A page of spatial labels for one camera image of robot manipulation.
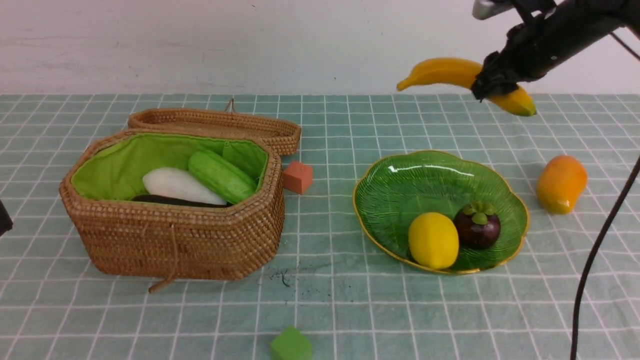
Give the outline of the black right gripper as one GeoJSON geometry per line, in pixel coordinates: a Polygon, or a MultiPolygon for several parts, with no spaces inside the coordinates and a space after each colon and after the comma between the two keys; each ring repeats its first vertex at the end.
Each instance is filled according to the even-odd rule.
{"type": "Polygon", "coordinates": [[[560,57],[549,48],[554,44],[549,19],[556,12],[525,14],[519,25],[508,30],[503,49],[488,55],[487,70],[475,76],[471,93],[476,100],[510,95],[521,88],[519,82],[542,79],[560,65],[560,57]]]}

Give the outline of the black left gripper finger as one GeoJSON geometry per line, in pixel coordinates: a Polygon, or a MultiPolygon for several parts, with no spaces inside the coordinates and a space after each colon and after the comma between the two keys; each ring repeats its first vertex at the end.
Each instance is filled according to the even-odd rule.
{"type": "Polygon", "coordinates": [[[3,201],[0,201],[0,237],[13,229],[14,222],[3,201]]]}

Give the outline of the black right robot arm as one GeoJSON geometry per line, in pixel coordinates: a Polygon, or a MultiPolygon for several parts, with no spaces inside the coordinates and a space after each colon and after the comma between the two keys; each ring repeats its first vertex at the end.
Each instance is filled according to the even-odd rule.
{"type": "Polygon", "coordinates": [[[501,51],[485,57],[471,85],[477,100],[508,95],[521,82],[535,82],[621,27],[639,34],[637,0],[476,0],[478,20],[515,9],[522,23],[506,34],[501,51]]]}

